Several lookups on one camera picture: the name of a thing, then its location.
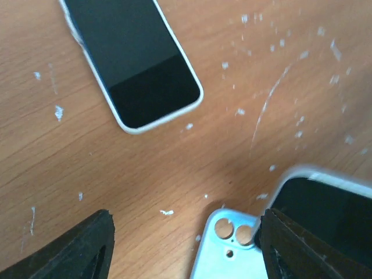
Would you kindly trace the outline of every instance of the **white edge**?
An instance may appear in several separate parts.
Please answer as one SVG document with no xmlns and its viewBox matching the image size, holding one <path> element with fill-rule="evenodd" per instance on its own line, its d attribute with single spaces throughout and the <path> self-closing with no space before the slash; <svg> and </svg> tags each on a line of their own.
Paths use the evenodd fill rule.
<svg viewBox="0 0 372 279">
<path fill-rule="evenodd" d="M 103 84 L 103 81 L 101 80 L 101 77 L 99 76 L 99 74 L 97 72 L 97 69 L 96 69 L 96 67 L 93 64 L 93 61 L 92 61 L 91 57 L 89 56 L 88 52 L 84 48 L 83 41 L 81 40 L 81 38 L 80 38 L 80 36 L 79 36 L 76 28 L 73 26 L 73 23 L 72 23 L 71 18 L 70 18 L 70 12 L 69 12 L 69 10 L 67 8 L 67 5 L 65 3 L 65 0 L 59 0 L 59 3 L 61 5 L 61 7 L 62 7 L 62 10 L 65 13 L 65 18 L 66 18 L 66 21 L 67 21 L 67 25 L 70 27 L 71 33 L 72 33 L 73 37 L 75 38 L 75 40 L 80 44 L 81 48 L 83 49 L 84 56 L 87 59 L 88 64 L 89 64 L 90 68 L 92 69 L 95 78 L 97 79 L 97 82 L 99 84 L 99 87 L 101 88 L 101 90 L 103 92 L 103 95 L 105 96 L 105 99 L 106 99 L 107 103 L 109 104 L 110 109 L 111 109 L 112 113 L 114 114 L 114 117 L 115 117 L 117 123 L 119 124 L 119 126 L 125 132 L 127 132 L 129 134 L 133 134 L 133 135 L 141 134 L 143 132 L 146 132 L 148 130 L 151 130 L 151 129 L 153 129 L 153 128 L 161 125 L 161 124 L 167 123 L 167 122 L 175 119 L 176 117 L 179 117 L 179 116 L 181 116 L 181 115 L 183 115 L 185 113 L 188 113 L 188 112 L 194 110 L 197 106 L 200 105 L 200 103 L 202 102 L 202 100 L 204 98 L 204 90 L 203 90 L 202 84 L 199 81 L 199 78 L 196 75 L 194 69 L 192 68 L 192 65 L 191 65 L 190 61 L 188 60 L 188 58 L 187 58 L 184 50 L 182 49 L 182 46 L 181 46 L 180 42 L 178 41 L 178 39 L 174 35 L 173 30 L 170 28 L 170 26 L 168 24 L 168 21 L 165 18 L 165 15 L 163 14 L 163 11 L 162 11 L 161 7 L 159 6 L 158 2 L 156 0 L 153 0 L 153 2 L 155 4 L 156 8 L 158 9 L 159 14 L 162 17 L 163 22 L 164 22 L 165 26 L 167 27 L 169 34 L 173 38 L 173 41 L 176 43 L 176 45 L 177 45 L 178 49 L 180 50 L 180 52 L 181 52 L 184 60 L 186 61 L 186 64 L 187 64 L 188 68 L 190 69 L 190 72 L 191 72 L 192 76 L 194 77 L 196 84 L 199 87 L 200 95 L 199 95 L 199 98 L 194 103 L 191 103 L 190 105 L 188 105 L 188 106 L 186 106 L 186 107 L 184 107 L 182 109 L 179 109 L 179 110 L 177 110 L 177 111 L 175 111 L 175 112 L 173 112 L 173 113 L 171 113 L 169 115 L 165 115 L 165 116 L 161 117 L 160 119 L 157 119 L 156 121 L 151 122 L 151 123 L 149 123 L 147 125 L 144 125 L 144 126 L 142 126 L 140 128 L 130 128 L 130 127 L 126 126 L 122 122 L 122 120 L 120 119 L 119 114 L 118 114 L 118 112 L 115 109 L 115 106 L 114 106 L 114 104 L 113 104 L 113 102 L 112 102 L 112 100 L 110 98 L 110 95 L 107 92 L 106 87 Z"/>
<path fill-rule="evenodd" d="M 357 180 L 355 178 L 348 177 L 344 174 L 340 174 L 335 171 L 322 169 L 309 164 L 304 164 L 290 168 L 281 176 L 281 178 L 279 179 L 278 187 L 273 196 L 268 201 L 266 207 L 262 211 L 261 216 L 264 215 L 266 209 L 270 208 L 273 205 L 283 185 L 288 180 L 293 178 L 307 178 L 309 180 L 319 181 L 328 184 L 332 187 L 343 189 L 348 192 L 372 199 L 371 183 L 362 180 Z M 260 224 L 261 218 L 257 218 L 257 221 L 252 228 L 252 239 L 254 239 L 254 237 L 256 236 Z"/>
</svg>

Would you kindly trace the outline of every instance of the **wooden table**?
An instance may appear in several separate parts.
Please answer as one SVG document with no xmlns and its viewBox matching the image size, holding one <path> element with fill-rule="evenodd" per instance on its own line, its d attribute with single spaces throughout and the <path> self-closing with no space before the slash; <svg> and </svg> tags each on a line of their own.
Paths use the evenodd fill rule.
<svg viewBox="0 0 372 279">
<path fill-rule="evenodd" d="M 205 98 L 129 135 L 57 0 L 0 0 L 0 270 L 105 208 L 110 278 L 187 278 L 207 216 L 259 214 L 290 166 L 372 178 L 370 1 L 159 3 Z"/>
</svg>

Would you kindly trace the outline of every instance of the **round hole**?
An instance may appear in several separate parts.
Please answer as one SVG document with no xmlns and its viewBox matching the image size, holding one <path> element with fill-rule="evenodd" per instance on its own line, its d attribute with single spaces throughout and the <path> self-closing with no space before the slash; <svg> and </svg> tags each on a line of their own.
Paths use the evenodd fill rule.
<svg viewBox="0 0 372 279">
<path fill-rule="evenodd" d="M 232 258 L 234 255 L 234 252 L 232 250 L 227 250 L 226 251 L 226 256 L 229 257 L 229 258 Z"/>
<path fill-rule="evenodd" d="M 223 218 L 217 221 L 214 230 L 219 238 L 228 239 L 234 233 L 234 226 L 228 219 Z"/>
<path fill-rule="evenodd" d="M 240 245 L 247 246 L 252 240 L 252 228 L 249 226 L 240 226 L 235 236 Z"/>
</svg>

